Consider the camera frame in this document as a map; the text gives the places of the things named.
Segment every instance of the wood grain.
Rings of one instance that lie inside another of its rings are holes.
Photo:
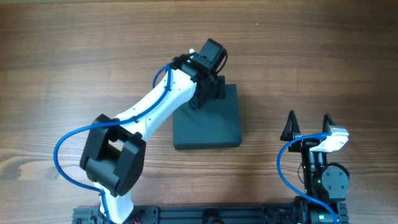
[[[169,118],[147,144],[138,205],[290,202],[279,179],[279,136],[290,110],[304,134],[323,114],[350,141],[328,156],[351,172],[350,223],[398,220],[398,17],[393,1],[145,1],[0,6],[0,223],[70,223],[99,203],[57,173],[52,152],[67,131],[114,116],[151,89],[174,56],[209,37],[229,53],[243,144],[177,152]],[[67,140],[61,164],[88,183],[78,161],[87,133]],[[283,157],[295,173],[298,154]]]

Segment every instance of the wooden surface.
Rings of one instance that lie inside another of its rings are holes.
[[[53,147],[99,114],[114,116],[151,89],[156,71],[211,37],[238,85],[239,148],[177,152],[169,118],[147,144],[137,205],[291,202],[279,179],[290,110],[303,134],[325,113],[350,133],[328,160],[351,172],[351,223],[398,223],[398,4],[393,1],[159,1],[0,6],[0,223],[70,223],[99,203],[56,171]],[[67,140],[63,168],[87,133]],[[283,156],[287,178],[299,154]]]

